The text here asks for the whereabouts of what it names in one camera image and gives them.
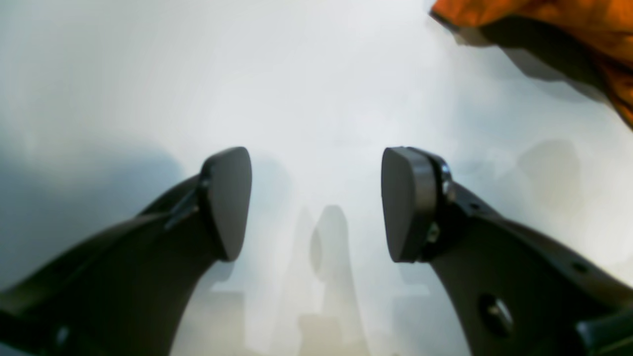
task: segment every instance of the blurry object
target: blurry object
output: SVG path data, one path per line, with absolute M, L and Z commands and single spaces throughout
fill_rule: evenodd
M 519 15 L 561 28 L 589 50 L 613 105 L 633 125 L 630 0 L 438 0 L 432 11 L 458 27 L 480 27 Z
M 234 261 L 251 194 L 245 148 L 136 217 L 95 235 L 0 293 L 0 342 L 35 355 L 167 356 L 199 278 Z
M 382 204 L 391 258 L 431 265 L 474 356 L 633 354 L 633 289 L 505 219 L 441 157 L 387 148 Z

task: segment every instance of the orange cloth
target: orange cloth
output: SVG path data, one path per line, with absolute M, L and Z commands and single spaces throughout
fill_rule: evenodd
M 558 26 L 594 53 L 615 108 L 633 125 L 633 0 L 437 0 L 433 11 L 460 27 L 508 15 Z

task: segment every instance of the white surface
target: white surface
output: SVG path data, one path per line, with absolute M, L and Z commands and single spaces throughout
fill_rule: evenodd
M 633 283 L 631 131 L 460 44 L 430 5 L 3 1 L 0 288 L 236 145 L 254 165 L 244 249 L 201 281 L 174 356 L 467 355 L 432 271 L 389 258 L 386 146 L 442 155 Z

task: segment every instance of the screw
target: screw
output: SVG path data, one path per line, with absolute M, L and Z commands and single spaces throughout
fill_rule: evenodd
M 494 334 L 507 338 L 512 333 L 512 316 L 508 307 L 499 298 L 484 295 L 479 300 L 479 311 L 484 324 Z
M 209 179 L 203 179 L 200 182 L 200 186 L 202 186 L 202 188 L 208 189 L 211 186 L 211 181 Z
M 429 231 L 427 231 L 427 241 L 430 243 L 435 243 L 439 238 L 439 226 L 433 221 L 431 226 L 429 227 Z

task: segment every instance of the hole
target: hole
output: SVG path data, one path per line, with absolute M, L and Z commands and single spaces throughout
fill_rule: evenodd
M 572 263 L 572 267 L 578 273 L 585 274 L 585 273 L 589 272 L 589 269 L 587 269 L 587 266 L 585 266 L 584 264 L 578 263 L 578 262 Z
M 70 330 L 66 326 L 62 326 L 57 329 L 55 334 L 55 345 L 57 347 L 63 346 L 68 340 L 68 335 L 70 334 Z

